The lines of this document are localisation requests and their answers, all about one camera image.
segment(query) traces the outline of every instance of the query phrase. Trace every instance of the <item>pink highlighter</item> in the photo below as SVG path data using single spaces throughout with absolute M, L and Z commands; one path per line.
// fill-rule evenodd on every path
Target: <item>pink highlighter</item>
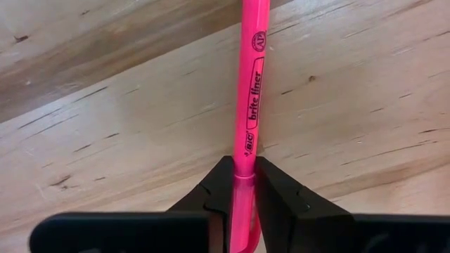
M 243 0 L 230 253 L 254 252 L 261 233 L 257 212 L 251 221 L 269 10 L 270 0 Z

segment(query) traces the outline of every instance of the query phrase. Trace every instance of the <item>black plastic jaw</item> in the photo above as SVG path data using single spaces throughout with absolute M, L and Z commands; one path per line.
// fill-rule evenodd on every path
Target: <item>black plastic jaw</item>
M 350 214 L 263 157 L 256 205 L 268 253 L 450 252 L 450 218 Z M 69 213 L 42 221 L 32 253 L 229 251 L 233 160 L 163 213 Z

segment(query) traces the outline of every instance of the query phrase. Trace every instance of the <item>wooden surface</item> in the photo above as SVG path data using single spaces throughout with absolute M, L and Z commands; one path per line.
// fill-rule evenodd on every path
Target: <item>wooden surface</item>
M 26 252 L 56 212 L 164 210 L 231 154 L 238 5 L 188 18 L 221 8 L 209 2 L 167 19 L 186 33 L 149 18 L 135 39 L 88 32 L 2 74 L 0 252 Z M 114 24 L 157 3 L 105 27 L 126 34 Z M 203 25 L 218 28 L 189 34 Z M 269 34 L 261 155 L 352 212 L 450 213 L 450 2 L 279 1 Z M 104 59 L 83 54 L 96 43 Z M 4 81 L 34 71 L 45 88 Z M 66 82 L 83 84 L 61 92 Z M 39 100 L 48 92 L 59 95 Z

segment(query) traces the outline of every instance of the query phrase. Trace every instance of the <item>clamp jaw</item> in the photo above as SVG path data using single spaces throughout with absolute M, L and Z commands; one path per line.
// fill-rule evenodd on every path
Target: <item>clamp jaw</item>
M 268 253 L 450 252 L 450 216 L 351 214 L 263 157 L 256 205 Z M 163 213 L 66 213 L 42 221 L 32 253 L 229 252 L 233 159 Z

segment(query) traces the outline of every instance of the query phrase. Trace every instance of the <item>wood grain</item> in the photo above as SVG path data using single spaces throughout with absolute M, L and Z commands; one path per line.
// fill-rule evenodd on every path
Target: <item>wood grain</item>
M 0 122 L 234 25 L 240 20 L 239 0 L 147 1 L 148 4 L 123 18 L 107 25 L 92 27 L 86 34 L 39 56 L 22 59 L 4 67 L 0 71 Z M 274 0 L 272 7 L 289 1 Z M 77 21 L 72 21 L 65 28 L 70 29 L 74 23 Z
M 260 154 L 352 212 L 448 214 L 449 7 L 272 10 Z M 165 210 L 230 154 L 239 32 L 1 123 L 0 252 L 25 252 L 33 226 L 56 212 Z

